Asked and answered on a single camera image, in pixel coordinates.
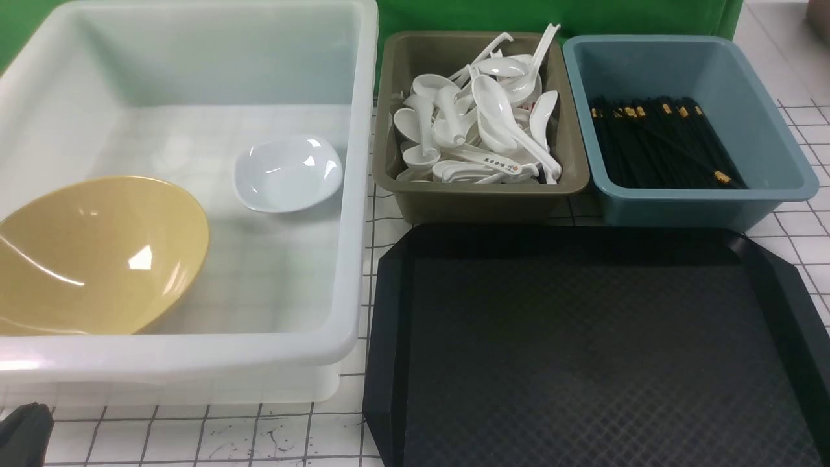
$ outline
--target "white bowl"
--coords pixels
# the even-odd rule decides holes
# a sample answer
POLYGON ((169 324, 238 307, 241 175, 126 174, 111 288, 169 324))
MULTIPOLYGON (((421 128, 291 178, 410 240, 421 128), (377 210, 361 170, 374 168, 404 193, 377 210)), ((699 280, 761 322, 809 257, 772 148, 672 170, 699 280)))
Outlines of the white bowl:
POLYGON ((262 213, 290 213, 328 199, 343 184, 343 165, 328 141, 286 135, 237 157, 233 188, 240 202, 262 213))

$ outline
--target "green cloth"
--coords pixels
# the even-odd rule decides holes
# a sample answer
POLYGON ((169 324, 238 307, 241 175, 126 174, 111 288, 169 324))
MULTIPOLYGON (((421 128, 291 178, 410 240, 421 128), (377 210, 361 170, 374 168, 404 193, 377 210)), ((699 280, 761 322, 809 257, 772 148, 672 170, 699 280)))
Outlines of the green cloth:
POLYGON ((696 34, 732 39, 742 0, 378 0, 383 44, 401 31, 544 31, 584 34, 696 34))

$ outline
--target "white tile floor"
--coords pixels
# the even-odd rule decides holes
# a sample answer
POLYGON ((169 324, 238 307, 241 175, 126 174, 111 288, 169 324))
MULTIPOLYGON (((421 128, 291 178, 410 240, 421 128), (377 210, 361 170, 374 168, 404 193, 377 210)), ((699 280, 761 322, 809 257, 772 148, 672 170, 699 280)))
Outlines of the white tile floor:
MULTIPOLYGON (((822 181, 809 202, 782 205, 747 234, 796 264, 830 326, 830 50, 803 22, 805 3, 749 0, 741 47, 822 181)), ((551 224, 601 224, 590 195, 574 196, 551 224)), ((49 465, 99 467, 383 467, 362 424, 366 351, 378 259, 406 231, 394 197, 369 177, 359 343, 340 390, 318 404, 55 409, 49 465)))

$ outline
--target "black object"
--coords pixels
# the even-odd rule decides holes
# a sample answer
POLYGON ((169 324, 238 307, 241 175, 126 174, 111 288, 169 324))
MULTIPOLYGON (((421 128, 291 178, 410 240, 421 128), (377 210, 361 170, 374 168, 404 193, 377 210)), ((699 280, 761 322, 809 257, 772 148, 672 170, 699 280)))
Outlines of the black object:
POLYGON ((49 407, 20 406, 0 421, 0 466, 42 467, 52 426, 49 407))
POLYGON ((689 97, 591 100, 608 178, 625 188, 719 189, 746 185, 701 107, 689 97))
POLYGON ((423 225, 375 301, 387 467, 830 465, 830 339, 736 233, 423 225))

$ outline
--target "green backdrop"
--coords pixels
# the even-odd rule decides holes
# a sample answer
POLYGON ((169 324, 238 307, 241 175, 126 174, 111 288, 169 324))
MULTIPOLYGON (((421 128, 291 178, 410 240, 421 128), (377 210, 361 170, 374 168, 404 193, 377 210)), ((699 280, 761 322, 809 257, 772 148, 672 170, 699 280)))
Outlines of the green backdrop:
MULTIPOLYGON (((0 0, 0 70, 46 15, 65 0, 0 0)), ((731 39, 741 0, 378 0, 382 50, 398 31, 542 32, 562 23, 558 38, 578 34, 705 34, 731 39)))

